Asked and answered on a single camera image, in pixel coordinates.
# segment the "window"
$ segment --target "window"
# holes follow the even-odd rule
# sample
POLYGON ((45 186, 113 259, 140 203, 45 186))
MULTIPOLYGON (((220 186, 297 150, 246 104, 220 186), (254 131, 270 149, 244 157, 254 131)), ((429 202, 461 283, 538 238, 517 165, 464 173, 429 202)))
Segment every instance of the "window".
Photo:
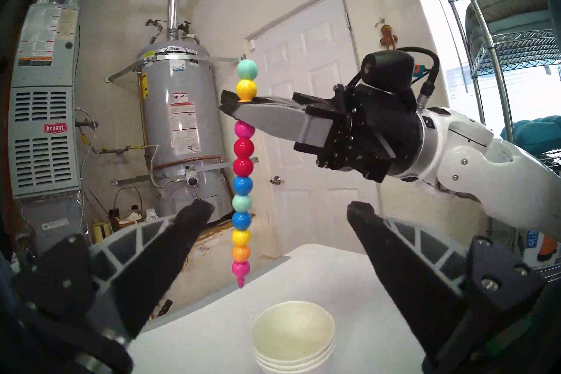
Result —
MULTIPOLYGON (((474 85, 460 31, 447 0, 420 0, 440 58, 450 108, 479 120, 474 85)), ((462 23, 469 0, 456 1, 462 23)), ((512 121, 561 114, 561 69, 534 67, 504 72, 512 121)), ((499 136, 504 128, 501 100, 494 74, 479 77, 487 126, 499 136)))

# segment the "mint green bead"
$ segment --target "mint green bead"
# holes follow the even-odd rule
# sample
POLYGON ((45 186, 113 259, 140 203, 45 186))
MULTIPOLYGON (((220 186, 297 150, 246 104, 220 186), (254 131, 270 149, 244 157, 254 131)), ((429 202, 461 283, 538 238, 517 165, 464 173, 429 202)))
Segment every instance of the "mint green bead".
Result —
POLYGON ((241 80, 254 80, 257 77, 257 65, 255 62, 250 59, 239 62, 238 76, 241 80))
POLYGON ((251 208, 251 198, 249 196, 235 195, 232 199, 232 206, 238 213, 246 213, 251 208))

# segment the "door knob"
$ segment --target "door knob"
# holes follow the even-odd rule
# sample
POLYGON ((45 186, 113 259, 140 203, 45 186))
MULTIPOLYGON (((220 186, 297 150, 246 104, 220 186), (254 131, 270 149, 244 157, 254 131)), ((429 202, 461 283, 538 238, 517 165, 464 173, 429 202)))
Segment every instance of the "door knob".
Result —
POLYGON ((275 184, 276 186, 281 185, 284 181, 281 179, 280 176, 275 176, 273 179, 270 179, 269 182, 271 182, 271 184, 275 184))

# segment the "yellow bead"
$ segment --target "yellow bead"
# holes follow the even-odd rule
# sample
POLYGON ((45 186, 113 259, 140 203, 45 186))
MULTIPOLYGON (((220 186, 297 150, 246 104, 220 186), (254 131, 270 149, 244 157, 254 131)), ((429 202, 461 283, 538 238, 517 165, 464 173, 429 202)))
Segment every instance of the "yellow bead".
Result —
POLYGON ((243 247, 248 244, 251 239, 251 233, 248 230, 235 230, 232 232, 232 241, 237 247, 243 247))
POLYGON ((251 101, 257 95, 257 86, 251 80, 240 80, 236 86, 236 93, 241 103, 251 101))

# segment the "bead stack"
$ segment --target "bead stack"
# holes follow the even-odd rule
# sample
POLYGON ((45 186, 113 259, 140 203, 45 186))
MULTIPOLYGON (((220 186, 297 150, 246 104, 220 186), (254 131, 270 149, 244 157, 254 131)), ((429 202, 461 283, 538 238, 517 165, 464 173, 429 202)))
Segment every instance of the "bead stack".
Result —
MULTIPOLYGON (((243 60, 238 65, 238 76, 240 82, 236 86, 236 93, 241 103, 250 102, 257 95, 257 87, 253 80, 257 77, 257 65, 252 60, 243 60)), ((236 195, 232 199, 232 207, 236 211, 232 216, 232 224, 234 232, 232 233, 232 241, 235 247, 232 250, 232 273, 238 280, 238 286, 241 288, 245 283, 245 277, 249 274, 250 266, 247 261, 250 257, 251 250, 247 246, 251 239, 251 233, 248 231, 251 224, 251 198, 249 193, 253 188, 253 181, 249 178, 253 172, 253 162, 250 160, 251 154, 255 149, 253 142, 250 140, 255 134, 255 128, 242 121, 236 121, 234 131, 238 140, 234 144, 234 153, 238 157, 234 161, 234 192, 236 195)))

